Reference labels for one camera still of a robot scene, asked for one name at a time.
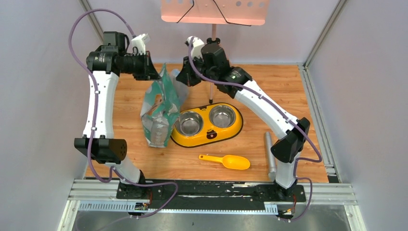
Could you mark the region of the green pet food bag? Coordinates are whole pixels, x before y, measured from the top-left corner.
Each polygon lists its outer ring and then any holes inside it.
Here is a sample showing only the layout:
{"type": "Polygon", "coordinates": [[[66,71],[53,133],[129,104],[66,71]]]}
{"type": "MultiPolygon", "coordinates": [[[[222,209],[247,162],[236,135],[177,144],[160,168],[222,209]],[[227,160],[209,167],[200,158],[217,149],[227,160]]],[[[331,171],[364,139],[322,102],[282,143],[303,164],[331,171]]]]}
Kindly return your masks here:
{"type": "Polygon", "coordinates": [[[145,139],[153,148],[167,147],[180,115],[180,101],[166,64],[159,77],[146,90],[140,112],[145,139]]]}

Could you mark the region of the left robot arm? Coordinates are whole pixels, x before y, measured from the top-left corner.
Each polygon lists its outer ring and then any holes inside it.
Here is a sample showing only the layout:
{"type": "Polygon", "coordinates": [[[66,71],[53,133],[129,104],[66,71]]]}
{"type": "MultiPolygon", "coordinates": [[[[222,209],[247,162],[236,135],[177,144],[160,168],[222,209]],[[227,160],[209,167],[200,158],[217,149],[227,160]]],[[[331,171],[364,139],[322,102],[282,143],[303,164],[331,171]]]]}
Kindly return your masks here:
{"type": "Polygon", "coordinates": [[[113,109],[120,74],[132,74],[141,81],[161,78],[146,50],[149,40],[146,33],[129,39],[124,33],[104,32],[103,44],[89,53],[83,65],[89,77],[88,117],[82,137],[74,140],[94,177],[108,183],[117,174],[136,199],[147,194],[145,177],[127,157],[126,140],[114,138],[113,109]]]}

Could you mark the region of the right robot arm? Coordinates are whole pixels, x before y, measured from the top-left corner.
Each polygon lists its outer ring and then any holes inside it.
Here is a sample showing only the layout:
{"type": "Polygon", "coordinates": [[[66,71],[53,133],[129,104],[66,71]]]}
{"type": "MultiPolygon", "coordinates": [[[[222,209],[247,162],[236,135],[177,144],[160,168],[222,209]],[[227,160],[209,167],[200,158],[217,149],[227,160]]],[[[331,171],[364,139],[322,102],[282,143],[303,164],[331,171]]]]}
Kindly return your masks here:
{"type": "Polygon", "coordinates": [[[309,120],[305,117],[298,119],[277,105],[249,73],[241,67],[230,65],[225,51],[217,43],[204,44],[192,37],[185,44],[189,51],[183,59],[177,81],[189,87],[201,81],[215,84],[220,92],[254,112],[277,136],[278,141],[270,149],[278,161],[275,195],[279,200],[287,201],[293,196],[293,186],[297,183],[295,160],[307,139],[309,120]]]}

